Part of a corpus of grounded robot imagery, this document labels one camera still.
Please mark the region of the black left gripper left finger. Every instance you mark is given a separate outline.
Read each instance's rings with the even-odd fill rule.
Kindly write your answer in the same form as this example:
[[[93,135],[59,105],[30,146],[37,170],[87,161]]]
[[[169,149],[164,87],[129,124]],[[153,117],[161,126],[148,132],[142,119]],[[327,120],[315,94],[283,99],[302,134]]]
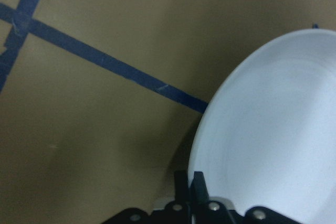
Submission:
[[[188,187],[188,177],[185,170],[174,172],[174,205],[181,208],[190,208],[190,190]]]

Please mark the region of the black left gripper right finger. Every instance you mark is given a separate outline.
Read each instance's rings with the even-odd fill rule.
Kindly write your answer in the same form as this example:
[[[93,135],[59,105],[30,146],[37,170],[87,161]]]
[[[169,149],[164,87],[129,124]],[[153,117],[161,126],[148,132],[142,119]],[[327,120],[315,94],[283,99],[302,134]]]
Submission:
[[[194,177],[190,186],[191,204],[193,206],[203,205],[209,201],[209,194],[202,172],[194,172]]]

